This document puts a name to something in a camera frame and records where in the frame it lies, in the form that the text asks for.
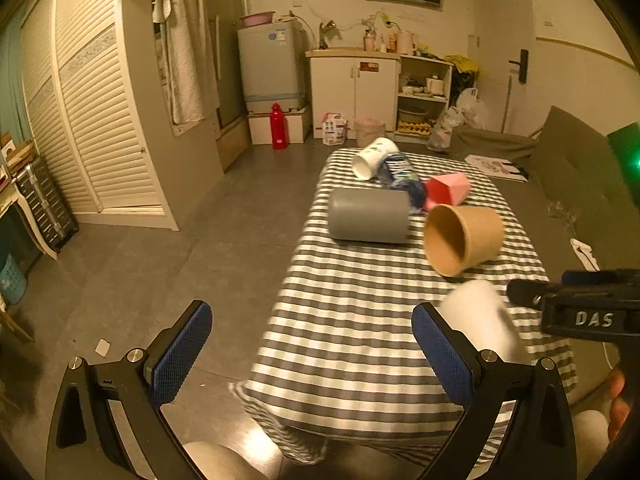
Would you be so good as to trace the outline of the person's right hand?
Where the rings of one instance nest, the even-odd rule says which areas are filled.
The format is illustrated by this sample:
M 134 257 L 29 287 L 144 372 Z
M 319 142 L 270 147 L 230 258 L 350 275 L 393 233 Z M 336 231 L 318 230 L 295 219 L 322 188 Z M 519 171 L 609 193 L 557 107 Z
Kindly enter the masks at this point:
M 610 442 L 616 439 L 630 413 L 629 404 L 623 398 L 625 386 L 624 373 L 619 367 L 615 367 L 608 378 L 608 396 L 611 399 L 610 422 L 608 423 L 608 440 Z

